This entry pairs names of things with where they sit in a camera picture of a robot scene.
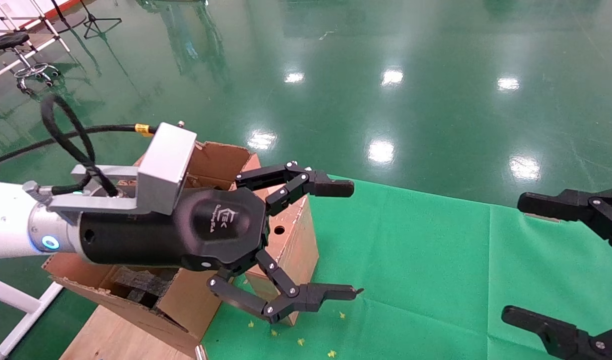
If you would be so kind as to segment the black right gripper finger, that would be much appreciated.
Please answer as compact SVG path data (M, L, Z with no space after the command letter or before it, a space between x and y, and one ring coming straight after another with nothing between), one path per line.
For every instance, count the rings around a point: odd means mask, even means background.
M518 210L560 221L581 222L612 247L612 189L598 193L565 189L557 196L523 193Z
M576 325L513 305L502 321L537 335L547 353L561 360L612 360L612 329L591 336Z

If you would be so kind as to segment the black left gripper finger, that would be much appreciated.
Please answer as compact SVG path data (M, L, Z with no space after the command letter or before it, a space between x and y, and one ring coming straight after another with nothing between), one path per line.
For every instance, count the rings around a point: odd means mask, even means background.
M292 278L281 269L266 250L255 255L258 265L280 292L271 301L266 301L230 283L234 275L227 269L220 269L207 285L210 291L228 305L256 316L270 324L276 324L293 312L318 312L326 300L352 301L363 292L346 284L308 283L296 285Z
M276 216L306 195L349 198L354 193L351 180L335 180L321 170L300 167L297 162L260 167L236 175L236 187L254 191L279 186L265 198L265 212Z

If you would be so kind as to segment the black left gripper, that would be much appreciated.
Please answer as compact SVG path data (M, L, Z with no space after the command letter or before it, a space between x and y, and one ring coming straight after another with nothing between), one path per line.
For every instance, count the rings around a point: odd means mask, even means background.
M185 189L172 214L85 212L83 255L94 264L227 269L239 275L268 244L265 202L249 189Z

